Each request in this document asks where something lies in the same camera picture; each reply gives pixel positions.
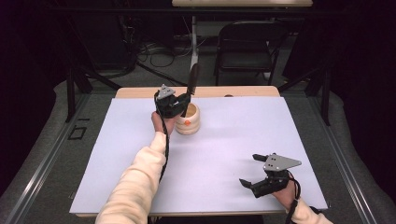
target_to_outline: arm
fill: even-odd
[[[285,189],[274,192],[273,195],[289,212],[291,203],[295,195],[294,183],[289,181]],[[316,214],[312,209],[306,205],[304,200],[300,197],[297,207],[291,217],[291,220],[298,224],[330,224],[330,222],[323,214]]]
[[[153,112],[151,119],[155,136],[149,147],[143,147],[134,161],[122,174],[96,223],[147,223],[151,201],[157,192],[161,170],[166,158],[163,155],[166,135],[160,117]],[[175,119],[165,121],[169,133]]]

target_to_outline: white paper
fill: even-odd
[[[201,110],[201,128],[192,135],[174,131],[169,161],[151,214],[282,211],[272,195],[256,199],[239,178],[263,180],[263,162],[253,154],[302,162],[290,168],[302,197],[317,209],[327,205],[282,97],[192,98]],[[92,150],[70,213],[97,214],[134,155],[154,135],[152,99],[113,99]]]

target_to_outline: black cable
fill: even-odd
[[[140,63],[140,62],[136,62],[136,65],[138,65],[138,66],[140,66],[140,67],[142,67],[142,68],[148,70],[150,73],[152,73],[152,74],[154,74],[154,75],[156,75],[156,76],[158,76],[158,77],[163,77],[163,78],[165,78],[165,79],[167,79],[167,80],[169,80],[169,81],[174,81],[174,82],[176,82],[177,84],[179,84],[179,85],[181,85],[181,86],[187,87],[187,83],[178,81],[178,80],[176,80],[176,79],[170,77],[169,75],[166,75],[165,73],[162,73],[162,72],[156,71],[156,70],[154,70],[154,69],[151,69],[151,68],[149,68],[149,67],[143,65],[143,64]]]
[[[297,207],[297,204],[298,204],[298,200],[300,199],[300,195],[301,195],[300,183],[296,179],[294,179],[294,176],[293,176],[293,174],[290,171],[288,171],[288,172],[289,172],[289,175],[291,176],[290,180],[294,182],[294,192],[295,192],[295,194],[294,194],[294,200],[293,200],[293,202],[290,205],[290,210],[289,210],[288,216],[286,217],[286,221],[285,221],[286,224],[292,223],[291,222],[291,217],[294,214],[294,211],[295,211],[295,209]]]
[[[161,170],[161,176],[160,176],[160,182],[163,179],[163,174],[165,173],[166,165],[168,164],[168,158],[169,158],[169,133],[168,130],[166,129],[166,124],[165,120],[163,119],[163,115],[161,114],[161,110],[158,108],[157,105],[157,100],[156,100],[156,95],[154,95],[154,104],[155,108],[157,110],[157,113],[160,115],[161,121],[163,122],[163,133],[166,135],[166,147],[165,147],[165,164],[163,165],[163,169]]]

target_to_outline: black chair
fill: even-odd
[[[236,21],[219,32],[215,72],[270,73],[271,85],[279,48],[288,36],[288,29],[279,21]]]

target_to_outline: white sleeve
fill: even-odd
[[[95,223],[147,223],[165,164],[166,135],[160,132],[136,154],[102,207]]]
[[[331,224],[323,214],[316,214],[306,205],[304,200],[300,198],[297,207],[291,217],[291,220],[297,224]]]

